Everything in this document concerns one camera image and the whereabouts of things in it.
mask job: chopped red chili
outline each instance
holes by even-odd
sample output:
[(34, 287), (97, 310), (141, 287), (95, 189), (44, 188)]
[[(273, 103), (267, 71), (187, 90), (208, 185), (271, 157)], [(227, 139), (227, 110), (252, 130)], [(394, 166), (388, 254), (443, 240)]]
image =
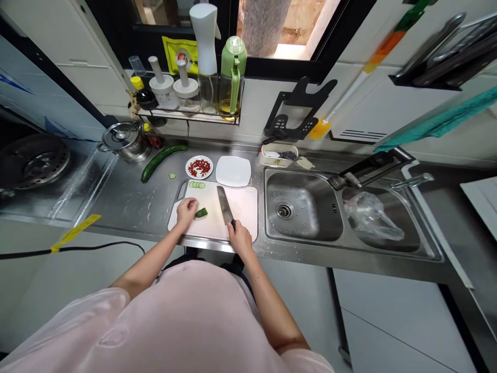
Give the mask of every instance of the chopped red chili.
[(206, 160), (196, 160), (190, 163), (188, 171), (193, 177), (197, 177), (197, 171), (200, 172), (200, 176), (205, 176), (211, 169), (211, 165)]

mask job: person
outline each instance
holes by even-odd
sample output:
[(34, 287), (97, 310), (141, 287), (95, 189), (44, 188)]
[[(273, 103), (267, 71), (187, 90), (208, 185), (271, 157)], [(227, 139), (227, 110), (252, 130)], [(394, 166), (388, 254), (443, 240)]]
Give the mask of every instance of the person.
[[(227, 229), (251, 289), (191, 255), (153, 284), (197, 206), (184, 199), (177, 224), (160, 242), (107, 289), (57, 313), (0, 362), (0, 371), (333, 372), (309, 348), (239, 220)], [(233, 263), (239, 274), (241, 265)]]

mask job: kitchen knife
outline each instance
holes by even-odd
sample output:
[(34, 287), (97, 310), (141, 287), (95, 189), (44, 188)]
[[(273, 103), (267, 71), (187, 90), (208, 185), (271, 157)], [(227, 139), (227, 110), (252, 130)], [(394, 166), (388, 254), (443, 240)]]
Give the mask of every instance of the kitchen knife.
[(469, 61), (467, 64), (459, 67), (453, 74), (450, 74), (450, 76), (444, 80), (446, 84), (451, 87), (460, 87), (478, 74), (482, 69), (487, 67), (495, 59), (497, 59), (497, 49)]
[(420, 77), (414, 79), (413, 84), (418, 87), (428, 87), (435, 80), (440, 79), (463, 64), (480, 57), (481, 55), (497, 47), (497, 34), (487, 37), (485, 40), (465, 49), (457, 55), (447, 59), (440, 65), (428, 70)]
[(451, 19), (449, 19), (444, 27), (432, 35), (428, 41), (419, 48), (419, 50), (414, 54), (411, 60), (404, 66), (400, 72), (395, 75), (396, 78), (401, 78), (404, 75), (411, 73), (423, 60), (430, 55), (431, 52), (442, 43), (452, 32), (459, 27), (459, 25), (466, 18), (466, 13), (459, 13)]
[(460, 26), (428, 58), (428, 69), (446, 61), (453, 53), (482, 41), (492, 32), (497, 12), (488, 14), (476, 21)]
[(217, 186), (217, 196), (219, 197), (219, 204), (221, 205), (221, 212), (223, 213), (224, 223), (228, 224), (231, 222), (233, 229), (235, 229), (235, 220), (233, 219), (233, 214), (229, 208), (228, 199), (226, 198), (226, 192), (222, 186)]

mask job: sink drain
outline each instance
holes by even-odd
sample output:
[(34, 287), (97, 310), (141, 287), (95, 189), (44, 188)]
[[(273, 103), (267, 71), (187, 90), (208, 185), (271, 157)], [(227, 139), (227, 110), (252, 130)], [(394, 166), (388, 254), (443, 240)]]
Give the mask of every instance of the sink drain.
[(280, 202), (276, 205), (276, 213), (283, 220), (290, 220), (294, 217), (294, 208), (284, 202)]

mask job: pot handle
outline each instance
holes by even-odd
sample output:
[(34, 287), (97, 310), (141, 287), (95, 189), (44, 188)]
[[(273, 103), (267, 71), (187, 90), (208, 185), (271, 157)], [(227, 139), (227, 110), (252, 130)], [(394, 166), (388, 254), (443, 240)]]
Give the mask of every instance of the pot handle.
[(98, 150), (100, 150), (100, 151), (101, 151), (101, 152), (103, 152), (103, 153), (106, 153), (106, 152), (108, 152), (108, 151), (111, 151), (111, 149), (109, 149), (109, 148), (104, 149), (104, 148), (102, 148), (102, 146), (104, 146), (104, 144), (103, 144), (101, 141), (99, 141), (99, 142), (98, 142), (98, 144), (97, 144), (97, 149), (98, 149)]

